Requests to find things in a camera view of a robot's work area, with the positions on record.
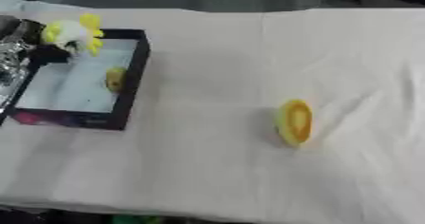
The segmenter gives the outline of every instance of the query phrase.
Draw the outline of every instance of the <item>yellow fruit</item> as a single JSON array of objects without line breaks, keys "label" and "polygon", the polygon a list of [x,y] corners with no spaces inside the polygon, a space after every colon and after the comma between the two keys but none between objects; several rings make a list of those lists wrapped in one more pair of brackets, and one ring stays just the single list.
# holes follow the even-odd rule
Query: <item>yellow fruit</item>
[{"label": "yellow fruit", "polygon": [[118,93],[122,89],[125,76],[125,68],[112,67],[106,71],[106,86],[111,92]]},{"label": "yellow fruit", "polygon": [[276,115],[279,135],[291,146],[298,147],[310,137],[313,114],[301,100],[282,105]]}]

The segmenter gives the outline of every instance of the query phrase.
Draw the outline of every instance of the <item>white tablecloth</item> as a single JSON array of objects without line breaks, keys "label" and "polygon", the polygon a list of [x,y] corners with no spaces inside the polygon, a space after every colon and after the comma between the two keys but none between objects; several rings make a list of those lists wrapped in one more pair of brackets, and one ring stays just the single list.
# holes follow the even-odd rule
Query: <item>white tablecloth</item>
[{"label": "white tablecloth", "polygon": [[[0,129],[0,202],[289,224],[425,219],[425,11],[97,9],[152,44],[124,132]],[[30,3],[26,17],[77,18]],[[273,109],[309,102],[282,146]]]}]

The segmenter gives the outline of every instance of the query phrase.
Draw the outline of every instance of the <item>black box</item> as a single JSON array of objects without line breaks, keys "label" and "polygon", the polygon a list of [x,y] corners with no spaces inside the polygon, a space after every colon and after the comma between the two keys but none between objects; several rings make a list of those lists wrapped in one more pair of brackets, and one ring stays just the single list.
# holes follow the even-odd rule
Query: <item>black box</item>
[{"label": "black box", "polygon": [[97,112],[90,110],[62,110],[58,108],[31,108],[23,107],[21,101],[29,93],[34,77],[40,73],[41,66],[29,67],[29,76],[17,92],[15,98],[4,115],[10,115],[22,124],[31,125],[62,125],[68,127],[98,128],[107,130],[123,130],[130,115],[133,101],[139,88],[139,82],[143,75],[147,59],[150,55],[150,47],[143,30],[135,29],[104,29],[104,41],[136,41],[136,49],[133,51],[129,65],[125,72],[123,87],[116,100],[111,104],[111,110]]}]

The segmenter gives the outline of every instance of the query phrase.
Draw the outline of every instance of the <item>lemon slice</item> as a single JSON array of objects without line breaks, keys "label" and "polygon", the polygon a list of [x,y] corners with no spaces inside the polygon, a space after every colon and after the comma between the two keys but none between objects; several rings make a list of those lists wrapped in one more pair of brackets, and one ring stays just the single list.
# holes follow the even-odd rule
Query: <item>lemon slice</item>
[{"label": "lemon slice", "polygon": [[286,143],[298,147],[309,139],[312,121],[310,107],[304,101],[292,100],[279,108],[276,127]]}]

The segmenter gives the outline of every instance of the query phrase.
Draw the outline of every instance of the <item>white inner tray surface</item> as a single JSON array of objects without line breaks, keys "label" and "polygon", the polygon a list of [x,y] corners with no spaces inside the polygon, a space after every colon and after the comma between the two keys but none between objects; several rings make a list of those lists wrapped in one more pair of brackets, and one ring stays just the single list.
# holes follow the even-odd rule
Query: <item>white inner tray surface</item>
[{"label": "white inner tray surface", "polygon": [[16,107],[111,112],[117,95],[105,85],[106,71],[130,65],[136,40],[103,40],[98,56],[87,51],[68,64],[49,64],[37,72]]}]

